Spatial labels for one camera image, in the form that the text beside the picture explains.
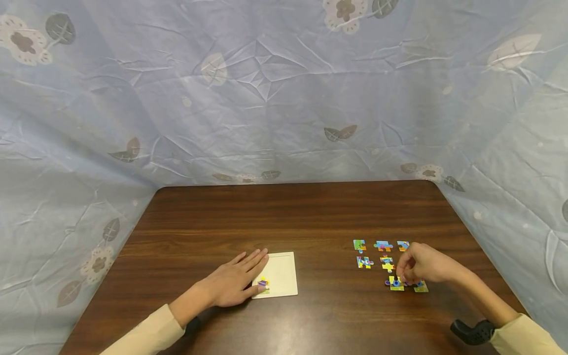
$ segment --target person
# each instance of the person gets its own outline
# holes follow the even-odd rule
[[[185,326],[205,309],[235,306],[263,292],[262,286],[247,286],[268,262],[267,253],[242,253],[221,265],[101,355],[155,355],[181,338]],[[547,331],[517,313],[472,271],[426,244],[412,243],[400,257],[396,274],[403,282],[449,282],[463,289],[497,328],[490,342],[501,355],[566,355]]]

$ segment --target colorful puzzle piece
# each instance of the colorful puzzle piece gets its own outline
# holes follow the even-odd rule
[[[370,269],[371,265],[375,265],[375,263],[370,261],[368,256],[357,257],[357,266],[359,267],[359,269],[362,269],[363,266],[365,267],[365,269]]]
[[[410,245],[409,242],[404,240],[397,240],[396,243],[399,245],[398,250],[400,250],[401,252],[405,252],[408,246]]]
[[[422,280],[418,283],[418,285],[416,285],[414,287],[414,292],[418,292],[418,293],[427,293],[428,291],[428,286],[426,286],[426,281]]]
[[[413,287],[414,292],[416,292],[416,293],[427,293],[427,292],[429,292],[428,286],[426,286],[426,281],[424,281],[424,280],[420,281],[416,285],[410,285],[408,282],[405,282],[404,285],[408,286],[408,287]]]
[[[260,293],[261,295],[270,293],[270,281],[268,281],[267,279],[265,279],[264,276],[260,278],[260,281],[258,282],[258,284],[259,284],[260,286],[264,286],[264,287],[265,287],[265,290]]]
[[[394,259],[389,257],[387,254],[383,254],[381,262],[385,263],[383,265],[383,269],[388,270],[389,274],[392,274],[392,271],[396,269],[396,267],[393,264],[391,264],[392,262],[394,262]]]
[[[367,250],[365,239],[353,239],[353,247],[355,250],[359,251],[360,254],[363,254],[363,250]]]
[[[404,285],[400,281],[400,277],[395,279],[394,276],[389,276],[389,280],[385,281],[385,285],[390,286],[391,291],[404,291]]]
[[[387,254],[383,254],[383,257],[380,258],[381,262],[394,262],[394,259],[388,256]]]
[[[383,264],[383,269],[387,270],[389,272],[389,274],[392,274],[392,271],[394,269],[396,269],[396,267],[393,264],[387,262],[387,263]]]
[[[389,252],[390,248],[392,248],[392,245],[386,240],[377,240],[373,246],[379,249],[380,252]]]

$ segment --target brown wood grain surface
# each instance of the brown wood grain surface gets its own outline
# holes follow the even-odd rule
[[[365,239],[371,269],[358,269]],[[483,319],[464,295],[390,291],[376,240],[428,243],[524,311],[425,181],[169,187],[156,193],[61,354],[98,354],[242,250],[294,252],[298,296],[212,310],[167,354],[496,354],[449,331]],[[388,253],[398,261],[400,252]]]

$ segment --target fabric backdrop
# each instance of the fabric backdrop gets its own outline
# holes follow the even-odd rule
[[[0,354],[162,186],[427,179],[568,349],[568,3],[2,0]]]

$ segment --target beige sleeve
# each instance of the beige sleeve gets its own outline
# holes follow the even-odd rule
[[[491,343],[501,355],[566,355],[546,330],[524,314],[497,329]]]
[[[165,304],[101,355],[155,355],[172,346],[184,330]]]

